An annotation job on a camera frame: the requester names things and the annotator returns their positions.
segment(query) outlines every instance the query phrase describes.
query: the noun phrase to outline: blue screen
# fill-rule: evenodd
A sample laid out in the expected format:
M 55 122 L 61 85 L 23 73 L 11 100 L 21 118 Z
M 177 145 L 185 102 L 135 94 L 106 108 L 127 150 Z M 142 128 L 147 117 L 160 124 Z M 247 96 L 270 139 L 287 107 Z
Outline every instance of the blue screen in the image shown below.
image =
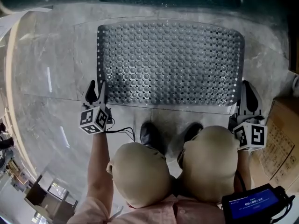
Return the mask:
M 229 201 L 229 207 L 233 219 L 252 215 L 278 202 L 274 193 L 270 189 Z

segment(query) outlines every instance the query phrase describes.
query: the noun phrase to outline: gray rubber mat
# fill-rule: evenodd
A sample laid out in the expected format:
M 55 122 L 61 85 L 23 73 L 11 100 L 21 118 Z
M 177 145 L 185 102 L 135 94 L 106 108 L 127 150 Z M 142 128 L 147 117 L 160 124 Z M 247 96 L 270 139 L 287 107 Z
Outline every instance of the gray rubber mat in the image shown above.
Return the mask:
M 230 106 L 243 61 L 244 38 L 232 29 L 171 20 L 98 28 L 97 78 L 110 104 Z

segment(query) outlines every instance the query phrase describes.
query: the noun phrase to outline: beige edge trim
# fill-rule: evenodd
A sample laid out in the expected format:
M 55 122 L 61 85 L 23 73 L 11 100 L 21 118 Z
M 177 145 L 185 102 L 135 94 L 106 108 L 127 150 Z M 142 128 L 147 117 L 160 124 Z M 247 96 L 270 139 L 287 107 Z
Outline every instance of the beige edge trim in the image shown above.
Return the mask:
M 33 179 L 36 179 L 37 173 L 30 161 L 30 158 L 28 157 L 25 146 L 22 142 L 19 127 L 18 127 L 17 120 L 16 120 L 15 113 L 14 113 L 14 102 L 13 102 L 13 92 L 12 92 L 12 63 L 13 63 L 14 43 L 15 43 L 19 23 L 20 23 L 20 20 L 18 20 L 13 25 L 13 27 L 11 28 L 11 31 L 10 31 L 10 36 L 9 36 L 8 45 L 7 45 L 7 53 L 6 53 L 6 63 L 5 63 L 5 83 L 6 83 L 5 85 L 6 85 L 7 102 L 8 102 L 10 119 L 12 122 L 14 134 L 17 139 L 16 147 L 17 147 L 17 150 L 19 151 L 21 157 L 29 165 L 29 168 L 31 169 L 31 172 L 28 170 L 30 175 L 32 176 Z

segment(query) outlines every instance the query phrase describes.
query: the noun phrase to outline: device screen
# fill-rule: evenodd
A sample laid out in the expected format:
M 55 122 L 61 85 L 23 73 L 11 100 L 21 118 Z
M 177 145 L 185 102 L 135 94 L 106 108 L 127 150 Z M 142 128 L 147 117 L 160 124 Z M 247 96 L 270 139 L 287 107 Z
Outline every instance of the device screen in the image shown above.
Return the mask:
M 278 202 L 277 197 L 270 189 L 229 201 L 233 219 L 252 215 Z

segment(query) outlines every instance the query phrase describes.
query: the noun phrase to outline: cardboard box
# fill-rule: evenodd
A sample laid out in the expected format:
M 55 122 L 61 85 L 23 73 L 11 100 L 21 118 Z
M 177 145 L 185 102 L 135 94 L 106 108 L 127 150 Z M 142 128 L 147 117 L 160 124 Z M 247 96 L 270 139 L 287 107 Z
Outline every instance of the cardboard box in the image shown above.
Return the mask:
M 267 127 L 266 148 L 254 151 L 250 162 L 255 185 L 299 193 L 299 98 L 274 100 Z

